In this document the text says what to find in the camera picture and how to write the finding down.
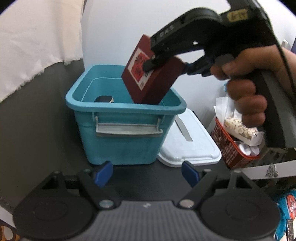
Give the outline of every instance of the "ribbed gray panel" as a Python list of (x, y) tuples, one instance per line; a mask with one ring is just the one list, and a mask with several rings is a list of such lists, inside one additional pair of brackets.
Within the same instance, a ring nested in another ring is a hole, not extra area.
[(194, 211), (178, 209), (171, 201), (124, 201), (117, 209), (100, 212), (88, 230), (69, 241), (230, 240), (206, 228)]

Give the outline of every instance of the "teal storage bin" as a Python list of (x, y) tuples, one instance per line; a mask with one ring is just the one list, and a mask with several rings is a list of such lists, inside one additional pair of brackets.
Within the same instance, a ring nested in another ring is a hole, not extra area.
[[(92, 164), (154, 162), (175, 115), (186, 109), (186, 102), (172, 88), (159, 105), (134, 104), (121, 79), (124, 68), (94, 65), (66, 95)], [(114, 103), (95, 103), (98, 96), (112, 96)]]

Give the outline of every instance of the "round black disc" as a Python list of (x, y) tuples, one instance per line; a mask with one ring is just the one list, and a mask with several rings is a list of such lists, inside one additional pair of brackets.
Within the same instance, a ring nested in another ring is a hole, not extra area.
[(15, 209), (13, 220), (25, 237), (63, 240), (82, 232), (92, 216), (92, 206), (79, 196), (27, 197)]
[(280, 219), (277, 206), (253, 190), (234, 189), (212, 196), (201, 206), (205, 225), (223, 237), (257, 240), (273, 235)]

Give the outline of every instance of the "human hand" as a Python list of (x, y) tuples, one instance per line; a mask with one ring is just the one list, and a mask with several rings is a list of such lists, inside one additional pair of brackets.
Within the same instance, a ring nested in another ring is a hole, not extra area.
[[(283, 49), (293, 78), (296, 77), (296, 55)], [(247, 127), (260, 126), (265, 121), (264, 111), (268, 105), (262, 95), (255, 95), (256, 88), (251, 80), (235, 79), (253, 72), (255, 69), (271, 70), (283, 89), (292, 97), (292, 88), (286, 68), (275, 45), (249, 48), (242, 51), (235, 60), (218, 67), (212, 66), (211, 73), (219, 80), (231, 78), (227, 83), (227, 92), (235, 101), (235, 107), (242, 114), (242, 121)]]

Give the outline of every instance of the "white and red label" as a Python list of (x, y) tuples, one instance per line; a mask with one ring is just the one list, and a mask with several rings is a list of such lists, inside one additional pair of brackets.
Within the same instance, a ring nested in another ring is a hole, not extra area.
[(153, 73), (153, 70), (149, 73), (145, 73), (142, 69), (143, 63), (148, 59), (149, 57), (140, 48), (138, 48), (128, 65), (128, 71), (139, 86), (140, 90), (143, 90), (148, 79)]

